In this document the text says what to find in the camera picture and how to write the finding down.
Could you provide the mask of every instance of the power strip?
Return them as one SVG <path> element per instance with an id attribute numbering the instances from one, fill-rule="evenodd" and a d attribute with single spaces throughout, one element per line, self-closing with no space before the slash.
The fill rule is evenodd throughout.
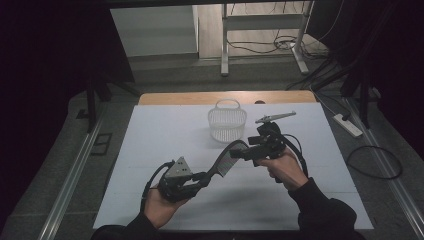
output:
<path id="1" fill-rule="evenodd" d="M 354 138 L 357 138 L 362 135 L 362 131 L 359 130 L 359 128 L 353 125 L 353 123 L 351 123 L 349 120 L 344 121 L 342 118 L 343 118 L 343 115 L 341 114 L 337 114 L 336 116 L 333 117 L 333 119 L 338 124 L 340 124 L 340 126 L 342 126 L 346 131 L 348 131 L 350 135 L 352 135 Z"/>

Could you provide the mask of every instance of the basket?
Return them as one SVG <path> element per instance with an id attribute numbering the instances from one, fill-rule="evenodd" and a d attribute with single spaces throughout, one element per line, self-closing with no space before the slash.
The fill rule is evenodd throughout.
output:
<path id="1" fill-rule="evenodd" d="M 218 107 L 223 101 L 233 101 L 237 103 L 236 108 Z M 230 143 L 240 139 L 243 135 L 246 124 L 247 113 L 240 108 L 240 103 L 235 99 L 220 99 L 215 108 L 208 113 L 210 133 L 213 139 L 222 143 Z"/>

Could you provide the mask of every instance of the person's left hand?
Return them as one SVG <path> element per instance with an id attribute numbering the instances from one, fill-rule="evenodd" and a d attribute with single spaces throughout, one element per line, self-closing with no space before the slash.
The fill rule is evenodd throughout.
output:
<path id="1" fill-rule="evenodd" d="M 147 194 L 144 214 L 150 222 L 159 229 L 172 218 L 179 207 L 184 205 L 189 199 L 171 203 L 164 199 L 157 188 L 152 188 Z"/>

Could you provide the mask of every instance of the person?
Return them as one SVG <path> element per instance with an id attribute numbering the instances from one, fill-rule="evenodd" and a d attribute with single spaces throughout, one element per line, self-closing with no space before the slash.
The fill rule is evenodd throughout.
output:
<path id="1" fill-rule="evenodd" d="M 279 178 L 297 203 L 300 240 L 362 240 L 354 230 L 356 213 L 346 203 L 328 199 L 318 188 L 314 179 L 307 178 L 300 168 L 293 152 L 286 148 L 277 159 L 257 160 L 260 166 L 268 169 L 272 178 Z M 97 229 L 91 240 L 156 240 L 161 239 L 158 229 L 164 226 L 174 213 L 189 200 L 171 203 L 165 200 L 157 189 L 150 189 L 144 212 L 127 226 L 107 225 Z"/>

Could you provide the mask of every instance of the metal desk leg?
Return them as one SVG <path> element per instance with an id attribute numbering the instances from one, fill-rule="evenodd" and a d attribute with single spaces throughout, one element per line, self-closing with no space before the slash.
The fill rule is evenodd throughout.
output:
<path id="1" fill-rule="evenodd" d="M 306 63 L 303 60 L 300 47 L 302 44 L 303 35 L 305 34 L 306 25 L 308 24 L 309 16 L 312 9 L 312 3 L 313 2 L 309 2 L 306 11 L 303 12 L 302 24 L 300 26 L 299 33 L 297 34 L 296 43 L 290 44 L 294 58 L 296 59 L 297 65 L 299 66 L 299 70 L 302 75 L 307 75 L 309 73 L 308 67 L 306 66 Z"/>
<path id="2" fill-rule="evenodd" d="M 222 4 L 222 54 L 221 75 L 228 76 L 227 4 Z"/>

